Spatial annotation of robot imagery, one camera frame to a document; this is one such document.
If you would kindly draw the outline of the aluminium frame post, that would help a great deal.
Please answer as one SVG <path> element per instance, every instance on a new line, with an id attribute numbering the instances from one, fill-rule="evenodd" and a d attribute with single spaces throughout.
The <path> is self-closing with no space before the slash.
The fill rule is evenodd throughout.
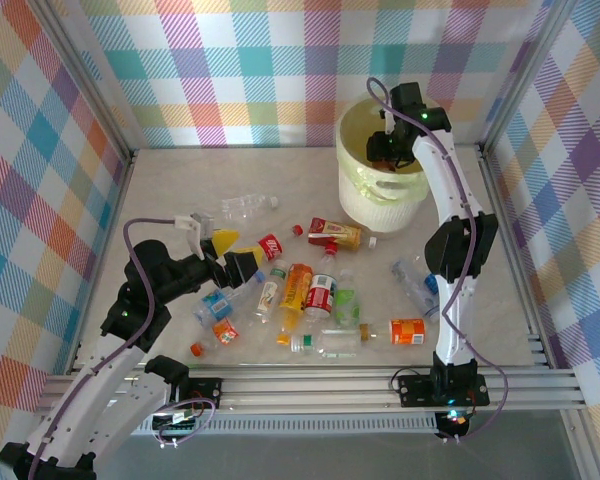
<path id="1" fill-rule="evenodd" d="M 530 83 L 554 45 L 578 0 L 529 0 L 528 13 L 515 23 L 515 36 L 503 58 L 504 72 L 487 97 L 484 120 L 473 135 L 482 151 L 504 134 Z"/>
<path id="2" fill-rule="evenodd" d="M 57 49 L 65 68 L 74 79 L 77 88 L 84 95 L 100 122 L 103 131 L 112 141 L 115 151 L 127 164 L 133 161 L 133 149 L 125 140 L 118 123 L 110 112 L 104 97 L 88 70 L 79 50 L 74 45 L 61 17 L 55 11 L 50 0 L 27 0 L 32 11 L 40 21 L 42 28 L 49 35 L 51 43 Z"/>

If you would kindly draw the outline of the clear bottle green white cap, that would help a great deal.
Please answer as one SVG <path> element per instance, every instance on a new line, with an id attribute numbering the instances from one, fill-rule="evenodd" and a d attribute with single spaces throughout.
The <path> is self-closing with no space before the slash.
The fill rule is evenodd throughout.
<path id="1" fill-rule="evenodd" d="M 311 353 L 326 359 L 353 358 L 362 345 L 359 330 L 323 329 L 293 335 L 289 347 L 292 353 Z"/>

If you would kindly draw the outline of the small orange label bottle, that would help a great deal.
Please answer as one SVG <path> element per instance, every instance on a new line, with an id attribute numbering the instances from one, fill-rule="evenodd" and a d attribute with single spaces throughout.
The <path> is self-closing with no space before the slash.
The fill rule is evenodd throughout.
<path id="1" fill-rule="evenodd" d="M 194 357 L 208 357 L 219 347 L 230 345 L 239 337 L 239 333 L 228 317 L 206 329 L 201 338 L 190 346 Z"/>

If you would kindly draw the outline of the red label cola bottle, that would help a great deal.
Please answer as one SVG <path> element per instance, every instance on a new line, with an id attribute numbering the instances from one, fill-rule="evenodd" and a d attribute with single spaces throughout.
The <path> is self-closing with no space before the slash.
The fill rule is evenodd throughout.
<path id="1" fill-rule="evenodd" d="M 251 247 L 257 263 L 263 265 L 281 257 L 285 249 L 303 233 L 303 228 L 295 224 L 264 234 Z"/>

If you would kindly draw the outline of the slotted aluminium side rail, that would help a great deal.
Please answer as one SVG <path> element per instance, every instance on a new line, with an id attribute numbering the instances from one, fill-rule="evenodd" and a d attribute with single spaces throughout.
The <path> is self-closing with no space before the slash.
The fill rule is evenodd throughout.
<path id="1" fill-rule="evenodd" d="M 546 335 L 541 323 L 532 288 L 524 271 L 524 265 L 516 242 L 509 215 L 505 208 L 504 197 L 497 185 L 496 176 L 484 147 L 475 145 L 478 165 L 485 183 L 489 200 L 501 224 L 501 236 L 504 250 L 511 269 L 514 284 L 521 300 L 529 331 L 528 342 L 534 364 L 540 368 L 553 369 L 554 358 L 551 349 L 546 346 Z"/>

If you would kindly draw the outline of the orange juice bottle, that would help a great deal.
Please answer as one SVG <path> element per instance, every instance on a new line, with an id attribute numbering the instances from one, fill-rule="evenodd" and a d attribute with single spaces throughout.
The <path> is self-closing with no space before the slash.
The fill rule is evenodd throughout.
<path id="1" fill-rule="evenodd" d="M 309 265 L 302 263 L 291 265 L 278 306 L 281 315 L 281 329 L 276 336 L 278 345 L 290 343 L 291 334 L 297 328 L 304 313 L 312 278 L 313 270 Z"/>

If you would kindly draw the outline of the small black arm base plate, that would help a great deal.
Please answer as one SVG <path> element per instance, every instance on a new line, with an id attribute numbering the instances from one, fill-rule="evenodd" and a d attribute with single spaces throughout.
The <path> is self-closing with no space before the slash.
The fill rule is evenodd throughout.
<path id="1" fill-rule="evenodd" d="M 187 377 L 180 385 L 180 399 L 207 398 L 220 406 L 223 379 L 220 377 Z"/>

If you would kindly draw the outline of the orange label brown cap bottle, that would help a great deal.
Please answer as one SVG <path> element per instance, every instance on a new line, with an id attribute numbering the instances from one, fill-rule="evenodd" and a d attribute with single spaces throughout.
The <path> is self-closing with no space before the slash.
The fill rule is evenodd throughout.
<path id="1" fill-rule="evenodd" d="M 426 324 L 422 319 L 391 319 L 377 324 L 359 325 L 361 342 L 376 349 L 394 346 L 423 345 L 426 339 Z"/>

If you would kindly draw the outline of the small lit controller board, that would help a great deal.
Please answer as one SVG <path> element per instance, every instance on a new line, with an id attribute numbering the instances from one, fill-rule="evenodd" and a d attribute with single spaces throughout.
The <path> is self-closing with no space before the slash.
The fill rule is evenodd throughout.
<path id="1" fill-rule="evenodd" d="M 442 439 L 465 436 L 470 428 L 470 416 L 466 412 L 450 410 L 436 414 L 437 435 Z"/>

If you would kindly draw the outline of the red gold label bottle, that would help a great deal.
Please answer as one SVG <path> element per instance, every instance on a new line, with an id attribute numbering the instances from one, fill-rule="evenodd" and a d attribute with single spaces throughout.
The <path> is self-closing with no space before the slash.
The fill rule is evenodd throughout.
<path id="1" fill-rule="evenodd" d="M 376 236 L 360 227 L 320 217 L 312 219 L 307 238 L 313 245 L 327 246 L 334 243 L 339 249 L 349 251 L 357 251 L 360 248 L 375 249 L 378 244 Z"/>

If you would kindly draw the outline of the white ribbed plastic bin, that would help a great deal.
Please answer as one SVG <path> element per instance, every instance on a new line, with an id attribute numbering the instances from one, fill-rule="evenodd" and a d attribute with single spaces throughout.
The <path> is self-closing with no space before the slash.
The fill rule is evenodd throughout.
<path id="1" fill-rule="evenodd" d="M 415 162 L 420 164 L 425 173 L 421 162 L 419 160 Z M 355 204 L 351 209 L 341 206 L 344 212 L 357 224 L 370 231 L 389 235 L 406 228 L 424 201 L 396 206 L 373 206 L 369 203 Z"/>

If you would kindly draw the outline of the green controller board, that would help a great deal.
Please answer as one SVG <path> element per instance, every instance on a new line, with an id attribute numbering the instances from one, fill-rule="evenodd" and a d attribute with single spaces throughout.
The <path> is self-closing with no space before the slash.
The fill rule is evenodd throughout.
<path id="1" fill-rule="evenodd" d="M 175 413 L 157 413 L 151 417 L 151 429 L 156 438 L 170 443 L 177 442 L 201 424 L 203 412 L 204 409 L 185 409 Z"/>

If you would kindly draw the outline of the long black arm base plate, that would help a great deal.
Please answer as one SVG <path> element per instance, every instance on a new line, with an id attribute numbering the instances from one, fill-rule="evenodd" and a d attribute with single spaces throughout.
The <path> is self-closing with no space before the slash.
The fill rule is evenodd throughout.
<path id="1" fill-rule="evenodd" d="M 442 391 L 430 376 L 401 375 L 398 380 L 398 395 L 402 407 L 483 407 L 489 406 L 486 380 L 483 375 L 469 386 Z"/>

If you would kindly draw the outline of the wide aluminium base rail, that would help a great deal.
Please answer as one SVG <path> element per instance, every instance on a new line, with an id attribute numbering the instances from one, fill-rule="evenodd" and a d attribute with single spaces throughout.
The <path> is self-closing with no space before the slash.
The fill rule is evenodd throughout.
<path id="1" fill-rule="evenodd" d="M 222 380 L 223 413 L 361 413 L 397 412 L 398 394 L 389 388 L 394 367 L 347 366 L 235 366 L 195 368 L 191 377 Z M 490 404 L 495 409 L 509 386 L 504 407 L 521 410 L 579 410 L 585 400 L 570 370 L 514 367 L 497 371 L 482 368 Z"/>

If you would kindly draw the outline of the crushed clear plastic bottle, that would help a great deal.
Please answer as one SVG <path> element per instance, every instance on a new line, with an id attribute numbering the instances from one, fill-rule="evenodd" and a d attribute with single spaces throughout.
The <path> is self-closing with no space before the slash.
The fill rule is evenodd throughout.
<path id="1" fill-rule="evenodd" d="M 398 259 L 392 265 L 391 272 L 414 305 L 421 310 L 426 310 L 433 305 L 430 291 L 425 284 L 425 277 L 409 259 Z"/>

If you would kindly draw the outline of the white label green neck bottle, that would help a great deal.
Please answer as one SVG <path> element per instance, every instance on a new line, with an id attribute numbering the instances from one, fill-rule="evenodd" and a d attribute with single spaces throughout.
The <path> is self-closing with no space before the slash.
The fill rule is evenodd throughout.
<path id="1" fill-rule="evenodd" d="M 289 264 L 281 259 L 275 260 L 266 276 L 254 314 L 262 323 L 268 323 L 279 304 L 287 281 Z"/>

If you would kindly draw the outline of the red white label bottle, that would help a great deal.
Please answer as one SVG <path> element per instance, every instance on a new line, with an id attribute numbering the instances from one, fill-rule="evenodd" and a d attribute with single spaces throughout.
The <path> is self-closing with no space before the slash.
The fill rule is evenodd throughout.
<path id="1" fill-rule="evenodd" d="M 329 242 L 317 264 L 305 302 L 305 314 L 310 322 L 327 319 L 333 309 L 337 288 L 335 263 L 338 246 Z"/>

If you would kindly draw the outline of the narrow aluminium side rail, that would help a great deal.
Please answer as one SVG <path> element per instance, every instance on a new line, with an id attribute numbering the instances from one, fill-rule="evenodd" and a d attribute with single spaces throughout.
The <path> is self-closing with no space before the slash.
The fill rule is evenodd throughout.
<path id="1" fill-rule="evenodd" d="M 106 263 L 106 257 L 108 255 L 108 251 L 110 249 L 110 243 L 112 238 L 115 236 L 115 232 L 117 229 L 117 225 L 119 222 L 119 217 L 121 210 L 123 208 L 123 204 L 125 201 L 125 197 L 127 195 L 127 191 L 130 185 L 131 177 L 133 175 L 133 170 L 135 166 L 135 161 L 140 153 L 139 149 L 134 149 L 130 151 L 130 157 L 127 160 L 123 175 L 121 177 L 121 183 L 119 185 L 118 193 L 115 198 L 115 202 L 113 204 L 113 208 L 111 210 L 111 214 L 109 217 L 109 221 L 106 229 L 104 230 L 103 243 L 101 245 L 101 250 L 96 258 L 96 262 L 93 268 L 93 276 L 89 281 L 88 287 L 85 290 L 85 296 L 83 298 L 84 303 L 82 305 L 80 316 L 78 318 L 76 329 L 74 331 L 74 336 L 72 338 L 72 342 L 69 346 L 69 351 L 67 355 L 67 359 L 61 369 L 63 374 L 70 374 L 73 369 L 73 365 L 76 362 L 76 358 L 79 354 L 79 350 L 81 348 L 81 342 L 84 335 L 85 325 L 88 323 L 89 318 L 89 310 L 92 299 L 95 295 L 95 291 L 97 289 L 97 285 L 102 274 L 102 270 L 104 268 L 104 264 Z"/>

